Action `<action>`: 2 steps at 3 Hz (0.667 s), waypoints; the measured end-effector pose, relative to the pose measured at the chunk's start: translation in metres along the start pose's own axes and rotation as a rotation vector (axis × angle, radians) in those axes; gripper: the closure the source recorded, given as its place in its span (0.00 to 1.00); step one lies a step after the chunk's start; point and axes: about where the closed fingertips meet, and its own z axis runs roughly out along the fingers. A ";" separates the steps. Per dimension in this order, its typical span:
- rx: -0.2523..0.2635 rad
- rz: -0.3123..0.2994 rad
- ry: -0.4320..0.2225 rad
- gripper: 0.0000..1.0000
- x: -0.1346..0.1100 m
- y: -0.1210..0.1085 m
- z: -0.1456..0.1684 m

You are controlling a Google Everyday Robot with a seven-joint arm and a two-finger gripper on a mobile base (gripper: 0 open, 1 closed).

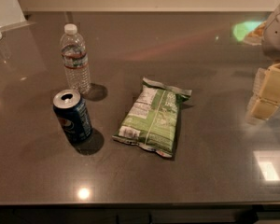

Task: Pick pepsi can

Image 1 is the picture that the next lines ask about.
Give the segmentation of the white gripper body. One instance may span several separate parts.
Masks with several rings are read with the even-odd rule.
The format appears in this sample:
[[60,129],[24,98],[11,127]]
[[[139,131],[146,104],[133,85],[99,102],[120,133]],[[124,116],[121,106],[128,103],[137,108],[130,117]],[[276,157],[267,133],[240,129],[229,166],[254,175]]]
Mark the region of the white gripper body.
[[280,4],[266,20],[261,45],[265,56],[280,61]]

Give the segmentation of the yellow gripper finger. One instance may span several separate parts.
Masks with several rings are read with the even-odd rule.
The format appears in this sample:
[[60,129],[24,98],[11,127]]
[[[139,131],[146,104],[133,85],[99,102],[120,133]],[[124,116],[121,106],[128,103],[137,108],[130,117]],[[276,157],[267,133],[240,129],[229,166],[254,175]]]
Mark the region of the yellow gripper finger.
[[258,72],[255,74],[255,79],[254,79],[253,89],[252,89],[253,94],[246,108],[248,111],[250,111],[256,103],[261,102],[259,92],[265,76],[266,76],[266,70],[263,68],[259,68]]
[[266,76],[259,92],[261,102],[250,110],[252,117],[263,120],[270,118],[280,106],[280,63],[274,63],[265,70]]

